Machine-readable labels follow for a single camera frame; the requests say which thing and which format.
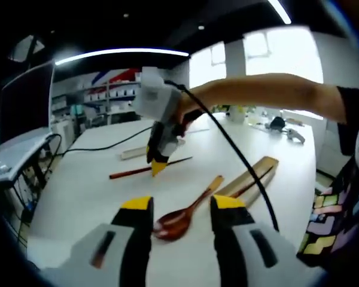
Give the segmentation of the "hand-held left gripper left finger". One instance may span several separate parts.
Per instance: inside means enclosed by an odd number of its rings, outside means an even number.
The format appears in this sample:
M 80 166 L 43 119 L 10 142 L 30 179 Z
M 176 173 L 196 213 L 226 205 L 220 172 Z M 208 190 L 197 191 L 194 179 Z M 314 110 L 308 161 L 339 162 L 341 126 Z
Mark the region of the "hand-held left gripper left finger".
M 51 286 L 145 286 L 153 217 L 152 197 L 126 201 L 110 224 L 95 227 L 59 267 L 40 275 Z

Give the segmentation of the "person's right hand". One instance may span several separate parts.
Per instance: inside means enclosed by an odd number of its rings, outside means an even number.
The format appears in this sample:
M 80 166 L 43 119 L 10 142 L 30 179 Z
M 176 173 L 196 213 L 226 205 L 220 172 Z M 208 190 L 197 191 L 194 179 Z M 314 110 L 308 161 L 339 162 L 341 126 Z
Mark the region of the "person's right hand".
M 182 92 L 174 115 L 179 125 L 179 136 L 183 138 L 189 126 L 204 113 L 205 111 L 186 92 Z

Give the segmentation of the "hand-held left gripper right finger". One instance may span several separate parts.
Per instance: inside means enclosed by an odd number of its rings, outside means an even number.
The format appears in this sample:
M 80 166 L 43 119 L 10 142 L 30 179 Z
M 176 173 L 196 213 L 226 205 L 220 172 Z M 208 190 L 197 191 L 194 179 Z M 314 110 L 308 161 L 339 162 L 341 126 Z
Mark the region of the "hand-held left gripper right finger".
M 242 201 L 214 195 L 210 213 L 222 286 L 316 285 L 316 269 L 277 231 L 256 223 Z

